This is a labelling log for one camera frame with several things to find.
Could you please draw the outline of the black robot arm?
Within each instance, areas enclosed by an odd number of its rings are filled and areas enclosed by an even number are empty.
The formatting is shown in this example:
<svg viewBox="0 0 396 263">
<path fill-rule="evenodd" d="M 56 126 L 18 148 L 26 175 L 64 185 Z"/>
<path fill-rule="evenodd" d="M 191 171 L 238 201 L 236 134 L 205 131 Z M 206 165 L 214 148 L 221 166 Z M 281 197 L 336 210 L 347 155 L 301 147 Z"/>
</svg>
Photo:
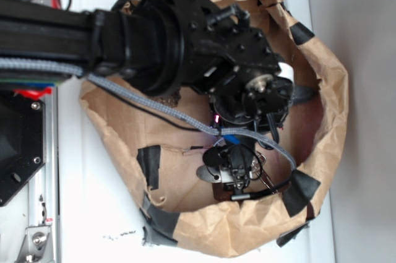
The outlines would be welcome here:
<svg viewBox="0 0 396 263">
<path fill-rule="evenodd" d="M 209 95 L 229 126 L 281 127 L 293 81 L 237 4 L 141 0 L 131 14 L 1 0 L 1 86 L 41 95 L 71 76 L 118 75 L 144 95 Z"/>
</svg>

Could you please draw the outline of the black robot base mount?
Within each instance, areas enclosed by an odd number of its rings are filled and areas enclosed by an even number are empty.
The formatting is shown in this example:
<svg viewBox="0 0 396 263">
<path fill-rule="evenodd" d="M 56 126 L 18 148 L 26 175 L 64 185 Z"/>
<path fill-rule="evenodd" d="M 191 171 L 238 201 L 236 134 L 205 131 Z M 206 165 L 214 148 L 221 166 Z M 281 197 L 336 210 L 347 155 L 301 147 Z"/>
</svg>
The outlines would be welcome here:
<svg viewBox="0 0 396 263">
<path fill-rule="evenodd" d="M 1 91 L 1 206 L 44 164 L 45 104 Z"/>
</svg>

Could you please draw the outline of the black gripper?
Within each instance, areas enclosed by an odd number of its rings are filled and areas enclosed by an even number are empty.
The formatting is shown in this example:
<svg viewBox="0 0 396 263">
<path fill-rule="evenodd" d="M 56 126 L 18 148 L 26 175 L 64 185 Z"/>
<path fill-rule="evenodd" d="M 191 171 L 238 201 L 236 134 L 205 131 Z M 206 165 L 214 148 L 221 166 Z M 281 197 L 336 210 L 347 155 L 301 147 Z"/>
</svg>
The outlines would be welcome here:
<svg viewBox="0 0 396 263">
<path fill-rule="evenodd" d="M 201 7 L 193 23 L 185 85 L 209 95 L 212 111 L 226 127 L 260 132 L 282 127 L 293 81 L 281 77 L 282 57 L 261 29 L 250 26 L 248 12 L 236 4 Z"/>
</svg>

